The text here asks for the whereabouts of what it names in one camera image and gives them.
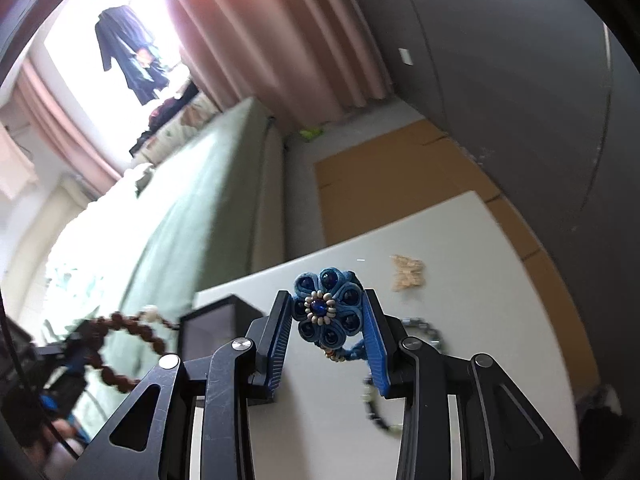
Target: dark blue bead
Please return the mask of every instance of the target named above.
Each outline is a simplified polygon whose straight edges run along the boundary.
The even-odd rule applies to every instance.
[[[293,310],[296,313],[297,317],[305,317],[305,302],[302,300],[297,300],[295,305],[293,306]]]
[[[358,316],[355,314],[349,314],[342,320],[342,325],[351,332],[352,330],[357,330],[360,327],[360,320]]]
[[[304,337],[312,337],[316,332],[316,329],[310,321],[300,323],[299,329]]]
[[[320,276],[320,282],[326,290],[332,290],[332,288],[338,284],[338,275],[332,270],[328,270],[327,272],[322,273],[322,276]]]
[[[324,340],[329,345],[335,345],[338,342],[338,335],[333,330],[327,329],[324,332]]]
[[[354,288],[348,288],[342,295],[342,302],[347,305],[357,305],[360,301],[360,293]]]
[[[309,276],[305,276],[300,280],[300,286],[306,288],[306,290],[314,290],[314,280]]]
[[[316,316],[326,315],[326,303],[323,300],[315,300],[311,302],[311,312]]]

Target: silver screw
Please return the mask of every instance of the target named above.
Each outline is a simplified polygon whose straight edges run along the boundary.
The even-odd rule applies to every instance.
[[[234,339],[234,341],[231,343],[231,346],[234,350],[238,350],[239,352],[241,352],[242,350],[248,350],[249,348],[251,348],[252,344],[253,343],[251,343],[250,339],[239,337],[238,339]]]
[[[417,350],[422,346],[422,341],[417,337],[406,337],[402,340],[402,346],[407,350]]]
[[[478,354],[476,356],[476,364],[482,368],[488,368],[494,364],[494,360],[487,354]]]
[[[158,364],[165,370],[171,370],[171,368],[174,368],[179,362],[180,358],[176,354],[167,354],[160,358]]]

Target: white table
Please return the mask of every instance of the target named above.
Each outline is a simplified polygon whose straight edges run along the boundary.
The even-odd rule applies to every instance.
[[[392,254],[424,261],[426,285],[393,292]],[[374,288],[386,314],[423,317],[434,324],[449,354],[465,359],[478,352],[492,355],[577,461],[574,402],[554,331],[518,256],[474,192],[204,290],[194,305],[235,294],[268,313],[277,291],[292,290],[299,274],[331,266],[353,270],[364,287]],[[277,402],[250,408],[256,478],[392,480],[400,441],[365,417],[366,363],[329,361],[302,340],[297,325],[291,330]],[[402,421],[401,400],[382,403],[386,417]],[[453,479],[460,478],[456,441],[452,437]]]

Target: green object on floor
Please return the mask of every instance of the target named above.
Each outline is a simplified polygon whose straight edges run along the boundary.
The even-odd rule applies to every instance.
[[[306,142],[314,140],[316,137],[321,136],[324,133],[322,128],[308,128],[306,130],[300,130],[300,135]]]

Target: cardboard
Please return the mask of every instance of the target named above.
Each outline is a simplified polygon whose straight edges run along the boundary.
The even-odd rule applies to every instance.
[[[495,184],[429,121],[409,124],[316,163],[328,245],[382,227],[465,191]]]
[[[556,332],[574,397],[580,399],[600,383],[600,377],[578,310],[545,251],[538,251],[527,258],[524,266]]]
[[[520,259],[523,260],[540,249],[533,232],[507,199],[498,197],[488,202],[486,206],[511,242]]]

